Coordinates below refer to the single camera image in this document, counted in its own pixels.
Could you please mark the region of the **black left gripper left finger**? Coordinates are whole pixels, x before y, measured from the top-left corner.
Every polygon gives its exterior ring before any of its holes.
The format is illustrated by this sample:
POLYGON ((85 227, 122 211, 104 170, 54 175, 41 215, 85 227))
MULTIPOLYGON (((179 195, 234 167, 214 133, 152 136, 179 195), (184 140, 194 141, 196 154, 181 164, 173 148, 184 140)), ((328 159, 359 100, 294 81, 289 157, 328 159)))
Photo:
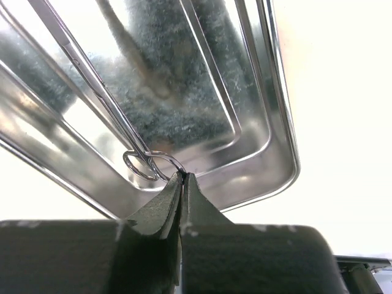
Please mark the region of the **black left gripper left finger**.
POLYGON ((2 293, 170 293, 178 283, 180 172, 126 220, 1 222, 2 293))

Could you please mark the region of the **metal instrument tray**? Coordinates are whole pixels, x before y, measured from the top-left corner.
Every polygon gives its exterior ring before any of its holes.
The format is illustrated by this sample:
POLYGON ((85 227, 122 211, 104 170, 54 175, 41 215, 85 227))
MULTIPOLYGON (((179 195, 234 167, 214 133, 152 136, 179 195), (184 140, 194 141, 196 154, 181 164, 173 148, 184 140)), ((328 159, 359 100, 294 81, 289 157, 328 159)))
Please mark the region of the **metal instrument tray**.
MULTIPOLYGON (((124 218, 165 183, 30 1, 1 2, 1 148, 100 213, 124 218)), ((272 1, 49 1, 149 149, 194 173, 216 207, 273 197, 300 161, 272 1)))

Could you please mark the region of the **beige cloth wrap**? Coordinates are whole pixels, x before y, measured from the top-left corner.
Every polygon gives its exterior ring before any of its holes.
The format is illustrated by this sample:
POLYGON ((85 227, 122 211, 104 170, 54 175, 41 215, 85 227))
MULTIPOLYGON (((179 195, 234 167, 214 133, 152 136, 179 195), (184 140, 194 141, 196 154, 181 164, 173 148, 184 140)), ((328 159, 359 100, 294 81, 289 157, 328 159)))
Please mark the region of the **beige cloth wrap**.
POLYGON ((391 2, 272 1, 300 173, 232 221, 315 227, 391 258, 391 2))

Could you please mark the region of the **steel small scissors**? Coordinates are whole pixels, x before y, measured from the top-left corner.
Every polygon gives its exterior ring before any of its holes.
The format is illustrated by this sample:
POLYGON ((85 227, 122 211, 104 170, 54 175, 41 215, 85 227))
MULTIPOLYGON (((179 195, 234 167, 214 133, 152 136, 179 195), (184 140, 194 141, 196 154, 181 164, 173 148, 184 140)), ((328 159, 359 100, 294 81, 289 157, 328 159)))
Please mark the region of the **steel small scissors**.
POLYGON ((155 158, 159 158, 171 163, 185 178, 187 172, 178 160, 165 152, 149 149, 50 2, 30 1, 29 3, 99 102, 104 106, 110 118, 114 120, 116 127, 120 129, 130 143, 132 149, 125 151, 122 155, 125 165, 142 179, 147 181, 161 179, 167 182, 170 178, 159 169, 154 161, 155 158))

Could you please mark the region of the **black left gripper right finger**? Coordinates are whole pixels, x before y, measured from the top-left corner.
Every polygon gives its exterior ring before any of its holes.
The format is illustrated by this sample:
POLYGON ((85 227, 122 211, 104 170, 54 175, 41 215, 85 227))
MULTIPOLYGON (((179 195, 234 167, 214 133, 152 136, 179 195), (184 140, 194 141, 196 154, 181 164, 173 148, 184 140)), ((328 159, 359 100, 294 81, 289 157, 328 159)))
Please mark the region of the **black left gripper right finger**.
POLYGON ((301 225, 236 224, 184 180, 181 215, 184 293, 342 293, 324 237, 301 225))

